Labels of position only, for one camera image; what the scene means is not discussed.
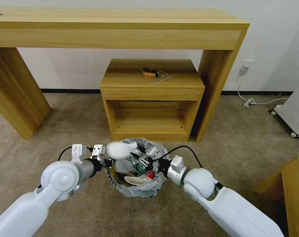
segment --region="power outlet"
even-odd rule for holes
[[[248,72],[248,69],[250,68],[251,63],[253,60],[245,60],[242,68],[239,71],[239,75],[243,76]]]

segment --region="plastic bottle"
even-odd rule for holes
[[[142,157],[144,155],[144,153],[142,153],[138,148],[137,148],[137,143],[136,142],[131,142],[129,144],[130,147],[130,152],[139,155],[140,157]]]

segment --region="white power cord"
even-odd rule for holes
[[[240,89],[240,86],[241,86],[241,76],[238,75],[238,78],[239,78],[239,87],[238,87],[238,95],[240,98],[242,98],[246,103],[244,103],[243,107],[244,109],[248,109],[249,108],[249,105],[255,105],[255,104],[269,104],[271,102],[274,102],[274,101],[277,101],[277,100],[281,100],[281,99],[288,99],[289,97],[286,97],[286,98],[279,98],[279,99],[275,99],[275,100],[271,100],[271,101],[268,101],[268,102],[265,102],[265,103],[259,103],[259,102],[256,102],[253,98],[249,98],[248,100],[246,100],[244,97],[242,97],[239,93],[239,89]]]

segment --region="plastic trash bag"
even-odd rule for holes
[[[144,147],[146,150],[154,146],[160,151],[162,155],[168,152],[161,143],[152,142],[144,138],[129,138],[129,139],[124,139],[121,142],[123,143],[137,142],[137,145]],[[170,160],[169,155],[167,155],[164,159]],[[130,198],[131,197],[151,198],[157,195],[157,192],[159,191],[159,189],[162,187],[163,183],[166,180],[162,172],[156,172],[153,180],[141,185],[126,187],[125,185],[119,184],[119,181],[116,179],[114,175],[115,171],[113,167],[107,169],[109,180],[120,193]]]

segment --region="caster wheel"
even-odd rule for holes
[[[297,135],[295,132],[291,132],[290,135],[293,138],[298,138],[299,137],[299,135]]]
[[[270,113],[270,114],[272,114],[273,116],[277,115],[277,112],[275,112],[275,110],[274,110],[274,109],[272,109],[272,110],[269,110],[269,113]]]

